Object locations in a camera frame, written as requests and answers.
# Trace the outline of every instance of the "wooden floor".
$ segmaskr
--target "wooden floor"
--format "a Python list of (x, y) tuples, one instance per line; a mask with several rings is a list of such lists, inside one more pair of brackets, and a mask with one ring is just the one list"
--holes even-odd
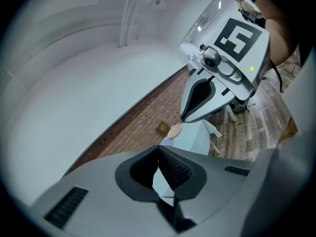
[[(298, 51), (278, 70), (286, 90), (294, 80), (291, 72), (296, 76), (300, 71)], [(223, 135), (211, 137), (221, 153), (217, 155), (211, 149), (210, 155), (255, 160), (260, 150), (276, 146), (290, 114), (281, 99), (274, 70), (265, 76), (267, 79), (262, 80), (249, 101), (249, 112), (236, 114), (237, 122), (232, 122), (225, 109), (207, 118)], [(163, 136), (156, 131), (156, 125), (161, 120), (169, 126), (181, 121), (181, 97), (188, 78), (185, 67), (165, 81), (97, 139), (67, 173), (96, 158), (159, 144)]]

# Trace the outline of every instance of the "vent grille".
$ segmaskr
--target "vent grille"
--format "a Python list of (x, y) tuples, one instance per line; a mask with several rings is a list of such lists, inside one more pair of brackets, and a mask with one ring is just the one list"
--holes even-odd
[(88, 190), (86, 189), (72, 188), (45, 216), (45, 219), (54, 226), (62, 229), (87, 193)]
[(232, 167), (232, 166), (227, 166), (226, 168), (224, 168), (224, 170), (237, 174), (237, 175), (242, 175), (242, 176), (247, 176), (250, 172), (250, 170), (247, 169), (242, 169), (242, 168), (236, 168), (236, 167)]

